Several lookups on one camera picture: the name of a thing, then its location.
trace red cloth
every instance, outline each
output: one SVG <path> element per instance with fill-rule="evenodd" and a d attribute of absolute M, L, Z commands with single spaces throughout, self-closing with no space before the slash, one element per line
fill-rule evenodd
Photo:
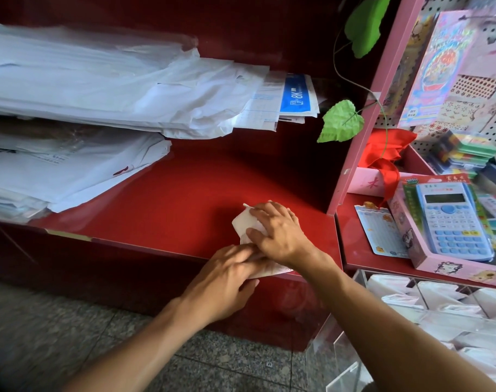
<path fill-rule="evenodd" d="M 411 131 L 388 129 L 388 142 L 386 143 L 386 129 L 375 128 L 371 132 L 359 166 L 378 169 L 381 172 L 382 178 L 384 178 L 384 200 L 382 203 L 393 197 L 399 184 L 399 170 L 393 161 L 401 159 L 400 152 L 416 138 L 417 134 Z"/>

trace hand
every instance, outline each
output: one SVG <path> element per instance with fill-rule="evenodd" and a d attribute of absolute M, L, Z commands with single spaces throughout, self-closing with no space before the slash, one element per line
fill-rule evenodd
<path fill-rule="evenodd" d="M 250 213 L 264 226 L 268 236 L 253 228 L 248 228 L 246 234 L 268 258 L 301 272 L 312 257 L 323 257 L 304 235 L 299 219 L 290 209 L 277 202 L 266 202 L 255 205 Z"/>
<path fill-rule="evenodd" d="M 258 249 L 251 244 L 218 250 L 186 288 L 180 302 L 200 328 L 245 306 L 259 280 L 249 281 L 242 289 L 241 285 L 268 265 L 268 260 L 245 262 L 254 253 Z"/>

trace red shelf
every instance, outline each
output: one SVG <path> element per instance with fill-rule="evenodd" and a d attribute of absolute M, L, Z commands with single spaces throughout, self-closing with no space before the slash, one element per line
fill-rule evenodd
<path fill-rule="evenodd" d="M 238 243 L 232 219 L 243 203 L 267 200 L 290 207 L 305 234 L 340 265 L 335 220 L 317 204 L 309 177 L 268 155 L 188 147 L 171 153 L 112 190 L 74 209 L 34 220 L 31 226 L 210 258 Z"/>
<path fill-rule="evenodd" d="M 346 194 L 344 203 L 338 207 L 337 219 L 342 238 L 341 246 L 346 260 L 345 269 L 391 272 L 459 284 L 492 287 L 482 283 L 434 274 L 433 272 L 419 271 L 414 268 L 410 259 L 379 256 L 373 253 L 357 216 L 355 205 L 362 205 L 365 201 L 379 205 L 381 199 L 379 197 L 370 197 L 369 195 Z"/>

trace small card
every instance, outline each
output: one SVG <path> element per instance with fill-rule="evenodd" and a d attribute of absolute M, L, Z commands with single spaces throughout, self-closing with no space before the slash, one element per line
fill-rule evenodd
<path fill-rule="evenodd" d="M 408 250 L 393 216 L 386 208 L 371 209 L 355 205 L 362 228 L 376 255 L 408 259 Z"/>

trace blue label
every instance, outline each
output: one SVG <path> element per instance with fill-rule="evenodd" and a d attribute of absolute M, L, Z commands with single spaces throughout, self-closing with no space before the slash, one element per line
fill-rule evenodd
<path fill-rule="evenodd" d="M 304 74 L 291 74 L 286 76 L 284 82 L 283 102 L 281 114 L 303 113 L 310 111 L 310 96 L 306 86 Z"/>

